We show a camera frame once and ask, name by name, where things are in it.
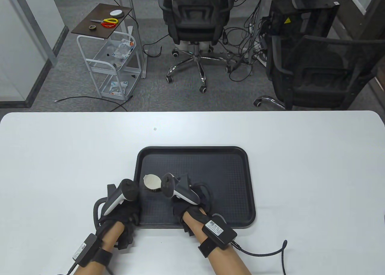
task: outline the tray rim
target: tray rim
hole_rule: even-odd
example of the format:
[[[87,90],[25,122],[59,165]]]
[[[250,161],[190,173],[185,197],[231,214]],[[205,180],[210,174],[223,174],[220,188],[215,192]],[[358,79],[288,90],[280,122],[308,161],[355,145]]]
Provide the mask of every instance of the tray rim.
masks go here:
[[[244,226],[242,225],[241,227],[235,227],[234,229],[245,229],[245,228],[250,227],[254,223],[254,221],[256,219],[256,206],[255,206],[255,200],[254,200],[253,183],[251,181],[249,157],[248,157],[248,155],[244,149],[242,149],[241,147],[238,147],[238,146],[147,146],[147,147],[144,147],[143,149],[141,149],[139,151],[137,157],[136,157],[135,174],[134,174],[133,181],[137,181],[138,184],[140,182],[140,177],[139,177],[140,172],[138,170],[139,170],[139,166],[142,165],[142,161],[143,161],[143,160],[140,160],[140,158],[143,156],[143,153],[149,149],[158,149],[158,150],[162,150],[162,149],[200,149],[200,150],[201,149],[233,149],[233,150],[240,151],[245,157],[246,173],[247,173],[246,179],[247,179],[247,184],[249,184],[249,187],[250,187],[249,190],[247,191],[247,193],[248,193],[248,196],[250,197],[250,200],[251,200],[252,214],[251,214],[251,218],[247,222],[247,224],[245,224]],[[172,226],[169,226],[169,227],[151,227],[151,225],[146,225],[146,224],[140,225],[140,223],[139,223],[139,228],[143,228],[143,229],[177,229],[176,227],[172,227]]]

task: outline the white table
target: white table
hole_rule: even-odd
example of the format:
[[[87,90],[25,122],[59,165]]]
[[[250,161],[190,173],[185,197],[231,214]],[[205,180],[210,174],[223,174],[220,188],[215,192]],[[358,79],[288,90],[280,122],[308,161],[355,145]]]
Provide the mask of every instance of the white table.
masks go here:
[[[146,146],[239,146],[257,219],[237,230],[251,252],[288,240],[288,275],[383,275],[385,129],[369,111],[11,113],[0,124],[0,274],[65,274],[94,232],[106,185],[132,178]],[[116,275],[214,274],[182,230],[137,230]],[[253,274],[280,256],[241,254]]]

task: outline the chrome chair base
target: chrome chair base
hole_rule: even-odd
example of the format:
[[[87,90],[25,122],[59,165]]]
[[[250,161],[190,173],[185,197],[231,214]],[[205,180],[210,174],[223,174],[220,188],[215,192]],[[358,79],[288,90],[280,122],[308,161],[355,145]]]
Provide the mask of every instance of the chrome chair base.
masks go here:
[[[282,103],[282,102],[280,102],[279,100],[277,100],[277,99],[275,99],[275,98],[273,98],[273,97],[271,97],[271,96],[260,96],[260,97],[258,97],[255,101],[254,101],[254,105],[256,106],[256,107],[260,107],[261,106],[261,104],[262,104],[262,101],[268,101],[268,102],[270,102],[270,103],[272,103],[272,104],[274,104],[275,106],[278,106],[279,108],[281,108],[281,109],[283,109],[283,110],[286,110],[286,108],[285,108],[285,105]]]
[[[199,88],[199,91],[201,93],[205,93],[206,90],[207,90],[207,86],[206,86],[206,74],[205,74],[205,71],[203,70],[203,67],[202,67],[202,64],[201,64],[201,61],[202,60],[209,60],[209,61],[218,61],[218,62],[224,62],[226,63],[226,73],[230,73],[231,71],[231,67],[227,64],[227,60],[222,58],[222,57],[206,57],[206,56],[201,56],[200,52],[199,52],[199,44],[194,44],[194,52],[190,52],[190,51],[181,51],[177,48],[175,48],[173,51],[172,51],[172,55],[174,57],[178,57],[179,56],[179,52],[182,52],[186,55],[189,56],[188,59],[185,59],[179,63],[177,63],[176,65],[170,67],[169,71],[167,72],[167,76],[166,76],[166,80],[168,83],[172,83],[172,74],[174,73],[174,71],[179,68],[180,66],[183,66],[185,64],[188,64],[192,61],[195,61],[195,63],[197,64],[198,66],[198,71],[199,71],[199,75],[201,77],[201,82],[202,82],[202,85],[201,87]]]

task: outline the black computer tower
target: black computer tower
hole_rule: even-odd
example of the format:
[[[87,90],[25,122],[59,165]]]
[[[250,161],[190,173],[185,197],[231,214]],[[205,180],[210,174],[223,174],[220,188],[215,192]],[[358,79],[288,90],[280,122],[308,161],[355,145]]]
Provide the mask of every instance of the black computer tower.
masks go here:
[[[303,35],[327,37],[339,4],[325,3],[323,8],[295,9],[292,0],[272,0],[269,17],[270,35],[297,40]]]

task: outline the hand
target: hand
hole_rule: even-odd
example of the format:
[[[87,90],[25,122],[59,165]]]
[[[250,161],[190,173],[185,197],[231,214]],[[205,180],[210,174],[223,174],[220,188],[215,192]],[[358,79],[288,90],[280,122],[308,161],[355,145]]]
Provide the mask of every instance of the hand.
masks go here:
[[[208,197],[206,197],[206,195],[202,192],[202,189],[201,189],[202,186],[205,186],[205,189],[208,193]],[[171,201],[172,201],[172,213],[174,214],[174,216],[177,217],[184,231],[189,233],[190,236],[193,236],[194,233],[192,232],[191,228],[189,228],[188,225],[184,222],[183,215],[188,210],[190,210],[190,212],[200,212],[200,209],[204,211],[203,213],[209,213],[211,208],[210,200],[212,199],[212,196],[208,187],[206,187],[206,185],[196,184],[191,187],[191,190],[193,190],[201,199],[201,203],[199,205],[192,205],[183,199],[179,199],[177,196],[173,196]]]
[[[116,222],[124,225],[124,231],[118,238],[117,248],[119,250],[126,249],[133,242],[134,226],[139,225],[140,200],[139,197],[135,201],[124,200],[123,203],[117,205],[115,209],[106,216],[102,216],[99,220],[100,227],[96,230],[99,238],[107,233]]]

